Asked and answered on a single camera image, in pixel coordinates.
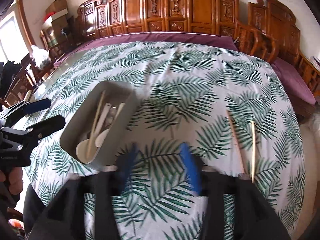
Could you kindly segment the person's left hand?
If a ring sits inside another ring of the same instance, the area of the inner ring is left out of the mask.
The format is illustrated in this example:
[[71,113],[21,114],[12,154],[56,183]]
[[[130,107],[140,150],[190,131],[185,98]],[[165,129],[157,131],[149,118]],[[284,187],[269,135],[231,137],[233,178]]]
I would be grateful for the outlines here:
[[9,191],[11,194],[20,194],[23,191],[23,171],[21,167],[13,168],[8,175],[0,172],[1,182],[9,181]]

